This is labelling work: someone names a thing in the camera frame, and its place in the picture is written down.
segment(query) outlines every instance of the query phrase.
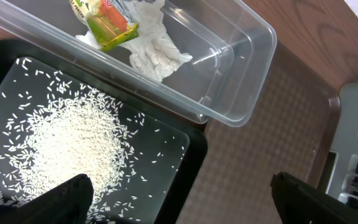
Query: crumpled paper towel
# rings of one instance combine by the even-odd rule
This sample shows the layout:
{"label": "crumpled paper towel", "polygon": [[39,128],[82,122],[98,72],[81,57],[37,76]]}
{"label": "crumpled paper towel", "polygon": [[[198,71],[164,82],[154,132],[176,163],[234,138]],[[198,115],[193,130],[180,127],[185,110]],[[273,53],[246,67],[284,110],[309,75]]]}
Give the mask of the crumpled paper towel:
{"label": "crumpled paper towel", "polygon": [[[139,37],[120,45],[132,52],[129,61],[135,70],[162,82],[163,78],[170,76],[193,58],[187,53],[180,53],[162,24],[163,13],[160,9],[165,0],[155,0],[154,3],[124,1],[124,4],[139,23]],[[77,35],[76,38],[100,49],[89,31],[85,36]]]}

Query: food packet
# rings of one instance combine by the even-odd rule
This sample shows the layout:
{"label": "food packet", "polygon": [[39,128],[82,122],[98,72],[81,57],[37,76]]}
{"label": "food packet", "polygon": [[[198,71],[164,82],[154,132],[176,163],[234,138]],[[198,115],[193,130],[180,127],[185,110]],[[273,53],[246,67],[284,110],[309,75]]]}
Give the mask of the food packet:
{"label": "food packet", "polygon": [[88,26],[102,51],[139,36],[139,23],[122,1],[125,0],[70,0],[77,18]]}

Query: textured table surface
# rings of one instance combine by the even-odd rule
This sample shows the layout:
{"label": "textured table surface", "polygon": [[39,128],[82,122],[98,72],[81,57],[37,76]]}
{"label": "textured table surface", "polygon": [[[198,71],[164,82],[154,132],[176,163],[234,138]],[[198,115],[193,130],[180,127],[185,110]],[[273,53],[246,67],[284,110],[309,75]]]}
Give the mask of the textured table surface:
{"label": "textured table surface", "polygon": [[[281,51],[276,57],[286,58]],[[275,60],[245,126],[208,123],[208,154],[179,223],[281,223],[272,176],[285,171],[316,185],[317,168],[324,166],[320,154],[329,151],[324,137],[335,130],[329,120],[337,122],[338,107],[330,107],[328,89],[310,75]]]}

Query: black object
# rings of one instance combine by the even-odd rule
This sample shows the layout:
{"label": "black object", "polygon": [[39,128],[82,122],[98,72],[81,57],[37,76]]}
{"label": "black object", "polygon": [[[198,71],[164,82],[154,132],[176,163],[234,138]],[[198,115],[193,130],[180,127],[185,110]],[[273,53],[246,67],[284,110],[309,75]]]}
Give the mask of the black object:
{"label": "black object", "polygon": [[92,204],[91,179],[80,174],[0,216],[0,224],[84,224]]}
{"label": "black object", "polygon": [[[88,87],[81,90],[83,86],[82,82],[73,78],[69,74],[59,74],[55,68],[44,64],[43,62],[33,58],[26,57],[31,61],[25,64],[26,70],[22,67],[22,62],[25,58],[19,58],[19,64],[14,64],[5,76],[4,80],[0,84],[0,131],[8,131],[6,127],[7,119],[11,118],[17,121],[13,126],[18,125],[19,121],[26,120],[28,118],[27,113],[33,113],[34,110],[39,110],[37,105],[44,105],[47,107],[49,95],[50,99],[74,99],[75,94],[81,94],[83,96],[89,91]],[[37,71],[42,71],[44,74],[39,73],[35,75]],[[50,83],[70,83],[69,88],[66,92],[53,91],[51,92],[48,88],[55,89],[57,86]],[[90,86],[98,85],[99,88],[103,86],[97,83],[88,81]],[[133,108],[128,103],[119,103],[120,100],[115,100],[115,104],[119,105],[118,118],[121,124],[128,127],[131,132],[138,131],[132,138],[127,138],[128,142],[134,149],[135,154],[129,155],[126,164],[127,167],[120,168],[125,174],[129,176],[123,178],[120,182],[120,187],[116,187],[118,192],[113,194],[104,195],[99,205],[107,203],[110,205],[110,210],[105,211],[102,215],[106,216],[109,220],[122,220],[132,217],[132,219],[140,219],[145,223],[153,223],[158,215],[158,212],[162,206],[163,201],[166,197],[176,174],[177,169],[181,164],[181,158],[186,154],[189,138],[188,136],[164,122],[159,121],[155,117],[143,113]],[[19,105],[30,105],[19,109]],[[106,110],[114,112],[111,107],[106,107]],[[0,134],[0,149],[6,151],[4,145],[13,142],[17,145],[22,143],[26,136],[32,134],[23,133],[22,131],[14,134],[10,137],[5,134]],[[12,156],[17,156],[20,151],[6,152]],[[136,175],[131,176],[130,174],[135,170]],[[0,171],[2,173],[12,172],[14,168],[8,163],[8,161],[0,161]],[[6,180],[0,175],[0,187],[2,180],[5,179],[7,185],[16,184],[16,181]],[[6,188],[2,188],[4,196],[12,196],[13,192],[8,191]],[[133,200],[132,196],[136,196],[138,199]],[[127,208],[123,210],[123,206],[114,206],[114,204],[120,201],[122,204],[131,203],[134,208]],[[119,217],[118,214],[123,213],[124,217]]]}
{"label": "black object", "polygon": [[[12,65],[15,63],[16,59],[21,57],[36,58],[48,66],[59,69],[63,73],[69,74],[73,78],[96,87],[118,100],[123,101],[125,105],[130,105],[131,108],[136,111],[141,111],[150,117],[158,118],[159,125],[169,126],[177,132],[184,134],[186,138],[188,138],[186,153],[180,163],[178,171],[175,173],[175,177],[169,187],[169,190],[167,189],[166,193],[161,192],[161,194],[164,194],[163,203],[159,210],[157,210],[158,215],[153,221],[153,223],[175,223],[206,156],[208,145],[203,133],[190,125],[151,107],[149,104],[138,100],[128,93],[117,90],[116,88],[120,87],[113,83],[109,77],[104,77],[89,71],[84,72],[81,68],[78,68],[71,62],[57,57],[56,55],[23,40],[0,40],[0,85],[5,79],[7,73],[10,71]],[[125,222],[142,223],[134,220],[127,220]]]}
{"label": "black object", "polygon": [[270,183],[283,224],[358,224],[358,211],[281,172]]}

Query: clear plastic container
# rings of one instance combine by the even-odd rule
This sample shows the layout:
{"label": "clear plastic container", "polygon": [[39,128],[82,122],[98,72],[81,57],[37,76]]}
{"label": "clear plastic container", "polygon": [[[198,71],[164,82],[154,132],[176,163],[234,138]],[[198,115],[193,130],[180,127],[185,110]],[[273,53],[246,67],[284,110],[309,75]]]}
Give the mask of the clear plastic container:
{"label": "clear plastic container", "polygon": [[74,38],[87,27],[69,0],[0,0],[0,27],[197,123],[249,120],[277,44],[272,27],[240,0],[172,0],[168,35],[193,60],[155,82],[134,71],[130,52],[100,52]]}

